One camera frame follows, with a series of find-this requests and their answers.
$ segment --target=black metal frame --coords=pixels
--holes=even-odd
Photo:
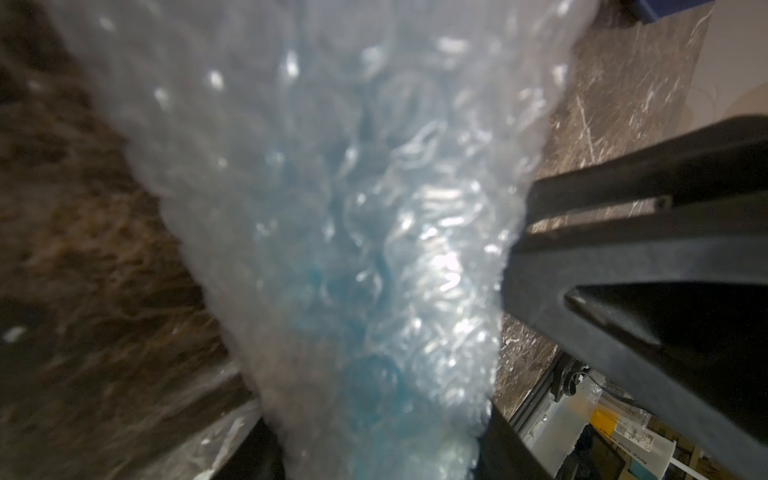
[[[768,118],[540,180],[528,221],[647,198],[662,200],[652,214],[525,235],[505,309],[738,475],[765,478]]]
[[[522,433],[525,425],[531,421],[531,418],[536,413],[536,409],[547,398],[547,393],[552,390],[553,385],[556,384],[554,368],[565,357],[565,352],[559,351],[552,359],[549,367],[541,374],[536,385],[531,389],[529,394],[520,404],[515,413],[509,419],[509,425],[518,434]]]

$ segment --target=label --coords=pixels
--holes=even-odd
[[[616,419],[614,433],[623,436],[646,452],[650,452],[650,448],[654,445],[654,434],[625,417]]]

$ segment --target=plastic wrap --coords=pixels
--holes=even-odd
[[[593,0],[47,0],[291,478],[464,478]]]

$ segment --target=marble countertop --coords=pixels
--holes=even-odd
[[[15,329],[0,344],[0,478],[205,480],[257,404],[78,66],[34,2],[6,5],[0,330]],[[709,12],[639,25],[604,5],[576,47],[541,175],[669,137]],[[502,345],[495,401],[510,416],[556,347],[512,318]]]

